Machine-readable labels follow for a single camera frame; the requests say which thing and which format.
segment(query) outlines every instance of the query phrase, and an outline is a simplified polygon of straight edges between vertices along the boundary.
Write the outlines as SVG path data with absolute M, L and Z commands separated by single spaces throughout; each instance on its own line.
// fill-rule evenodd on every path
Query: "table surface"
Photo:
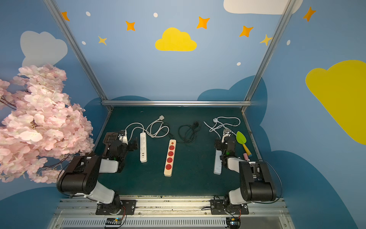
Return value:
M 245 135 L 247 138 L 246 146 L 253 154 L 250 159 L 257 160 L 239 108 L 115 107 L 98 142 L 96 154 L 101 155 L 104 151 L 103 139 L 106 132 L 117 132 L 133 122 L 140 122 L 146 128 L 160 115 L 165 117 L 164 122 L 169 124 L 170 132 L 176 140 L 180 140 L 178 137 L 180 125 L 192 125 L 196 120 L 202 123 L 197 139 L 192 144 L 177 143 L 172 176 L 164 176 L 169 136 L 163 138 L 147 136 L 147 162 L 140 162 L 139 150 L 129 152 L 123 171 L 121 173 L 101 174 L 98 178 L 99 182 L 107 188 L 117 191 L 120 195 L 212 196 L 225 195 L 228 191 L 240 186 L 239 174 L 234 171 L 223 167 L 221 175 L 213 173 L 216 150 L 214 141 L 218 135 L 214 132 L 209 133 L 209 128 L 203 123 L 205 121 L 208 125 L 213 126 L 213 118 L 219 116 L 238 117 L 241 124 L 238 127 L 233 127 L 232 130 L 234 132 L 240 131 Z M 220 119 L 220 121 L 231 124 L 238 122 L 236 119 Z M 154 125 L 153 133 L 159 125 Z M 130 137 L 132 129 L 132 126 L 128 128 L 128 137 Z M 137 137 L 139 142 L 141 131 L 141 129 L 136 129 L 132 139 Z M 235 151 L 237 156 L 243 158 L 242 145 L 237 143 Z

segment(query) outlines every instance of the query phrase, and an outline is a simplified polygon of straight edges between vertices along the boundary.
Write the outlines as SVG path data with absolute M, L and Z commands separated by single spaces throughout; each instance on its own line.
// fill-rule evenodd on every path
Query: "robotic arm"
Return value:
M 251 201 L 274 201 L 276 189 L 267 164 L 263 161 L 251 162 L 237 158 L 235 144 L 229 130 L 224 130 L 222 140 L 215 141 L 215 148 L 222 151 L 222 165 L 240 176 L 240 187 L 229 191 L 224 207 Z
M 121 212 L 119 195 L 98 182 L 100 173 L 120 173 L 128 151 L 137 149 L 137 141 L 128 145 L 127 134 L 119 132 L 118 139 L 109 146 L 105 158 L 100 156 L 75 156 L 57 181 L 61 193 L 84 196 L 98 203 L 97 215 L 118 215 Z

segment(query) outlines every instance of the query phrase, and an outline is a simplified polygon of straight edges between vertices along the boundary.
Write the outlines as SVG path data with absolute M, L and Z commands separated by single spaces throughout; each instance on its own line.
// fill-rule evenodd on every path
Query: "yellow handle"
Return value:
M 244 147 L 244 150 L 247 153 L 247 155 L 251 156 L 251 152 L 249 151 L 248 147 L 245 144 L 243 144 L 243 147 Z

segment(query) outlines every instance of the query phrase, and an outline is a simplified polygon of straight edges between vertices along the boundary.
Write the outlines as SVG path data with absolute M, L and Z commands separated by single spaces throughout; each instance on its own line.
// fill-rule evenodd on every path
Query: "pink flower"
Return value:
M 36 130 L 24 131 L 19 136 L 24 141 L 31 140 L 34 142 L 40 141 L 43 138 L 42 135 L 40 133 L 38 133 Z
M 64 134 L 59 131 L 59 130 L 53 130 L 53 129 L 50 129 L 50 130 L 47 130 L 45 132 L 45 134 L 48 136 L 48 137 L 53 137 L 53 136 L 56 136 L 56 137 L 62 137 L 64 136 Z
M 62 81 L 67 79 L 63 70 L 33 65 L 19 72 L 11 82 L 26 85 L 27 92 L 12 94 L 6 90 L 9 82 L 0 80 L 0 96 L 17 108 L 0 127 L 0 179 L 9 182 L 26 172 L 35 182 L 55 183 L 59 170 L 39 173 L 46 157 L 61 160 L 90 152 L 93 127 L 83 116 L 85 110 L 78 104 L 71 106 L 69 96 L 62 92 Z
M 10 150 L 9 149 L 4 149 L 4 148 L 0 149 L 0 155 L 1 156 L 7 156 L 9 154 L 10 154 Z
M 11 80 L 10 82 L 12 84 L 16 84 L 16 85 L 20 85 L 20 86 L 24 86 L 26 83 L 25 79 L 20 76 L 14 76 L 13 80 Z
M 45 119 L 44 115 L 41 115 L 39 113 L 34 115 L 34 122 L 39 126 L 42 126 L 45 123 L 44 119 Z

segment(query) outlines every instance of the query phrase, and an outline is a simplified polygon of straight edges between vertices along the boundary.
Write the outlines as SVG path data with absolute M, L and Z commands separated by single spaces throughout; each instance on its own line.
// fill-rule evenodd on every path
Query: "pink eraser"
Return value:
M 244 156 L 244 160 L 249 160 L 247 153 L 243 153 L 243 156 Z

